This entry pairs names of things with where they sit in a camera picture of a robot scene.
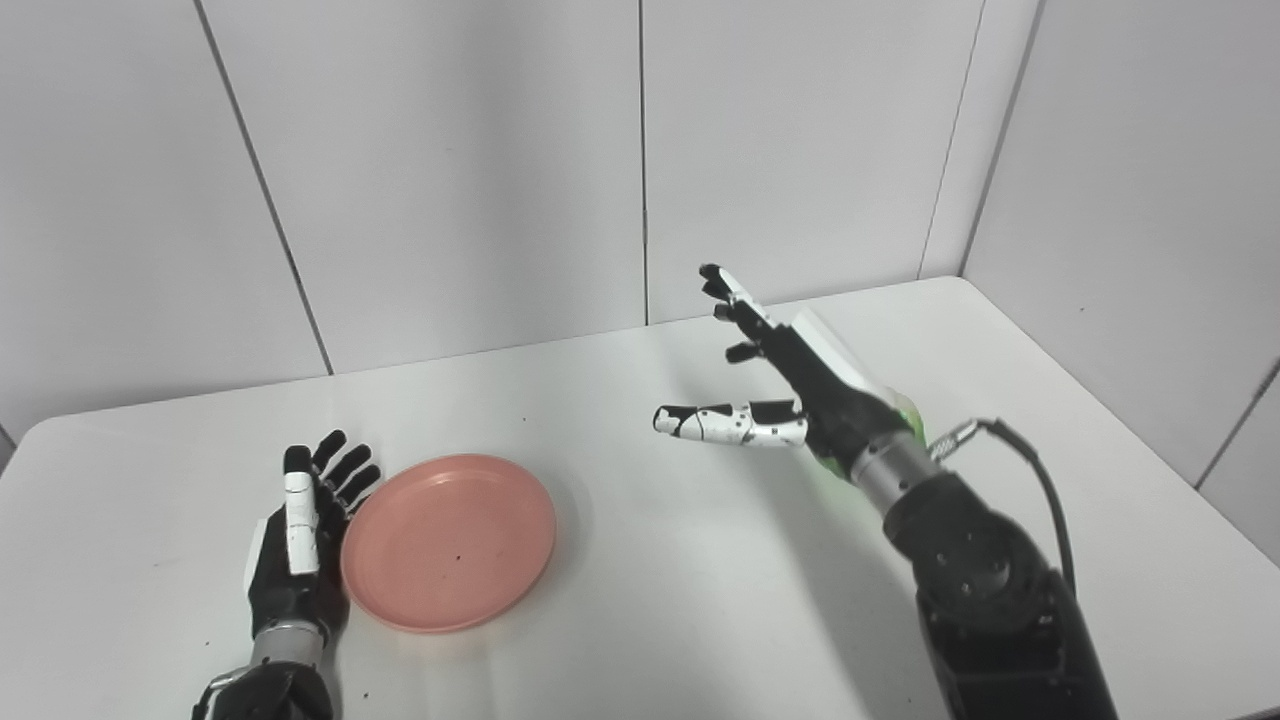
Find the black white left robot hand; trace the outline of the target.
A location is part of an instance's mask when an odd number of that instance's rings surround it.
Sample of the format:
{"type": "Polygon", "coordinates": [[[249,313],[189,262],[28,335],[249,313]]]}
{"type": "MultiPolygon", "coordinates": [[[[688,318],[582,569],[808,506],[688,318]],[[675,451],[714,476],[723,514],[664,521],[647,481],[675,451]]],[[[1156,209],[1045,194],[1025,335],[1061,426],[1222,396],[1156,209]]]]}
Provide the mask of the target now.
{"type": "Polygon", "coordinates": [[[330,641],[349,614],[340,551],[365,498],[381,479],[371,448],[342,429],[282,460],[282,505],[261,524],[246,588],[251,633],[283,623],[315,625],[330,641]]]}

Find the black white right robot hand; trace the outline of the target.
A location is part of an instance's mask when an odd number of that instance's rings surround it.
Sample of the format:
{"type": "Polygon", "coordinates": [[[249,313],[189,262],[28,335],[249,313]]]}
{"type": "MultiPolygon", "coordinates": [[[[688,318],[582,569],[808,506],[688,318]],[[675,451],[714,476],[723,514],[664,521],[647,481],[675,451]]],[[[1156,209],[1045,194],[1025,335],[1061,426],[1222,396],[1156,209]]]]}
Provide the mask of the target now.
{"type": "Polygon", "coordinates": [[[759,448],[804,446],[829,470],[849,475],[855,461],[902,434],[922,439],[919,416],[904,397],[869,377],[809,311],[776,322],[724,268],[700,266],[703,293],[716,300],[717,320],[742,341],[724,351],[739,365],[762,359],[794,392],[792,398],[745,404],[660,405],[652,419],[663,434],[710,445],[759,448]]]}

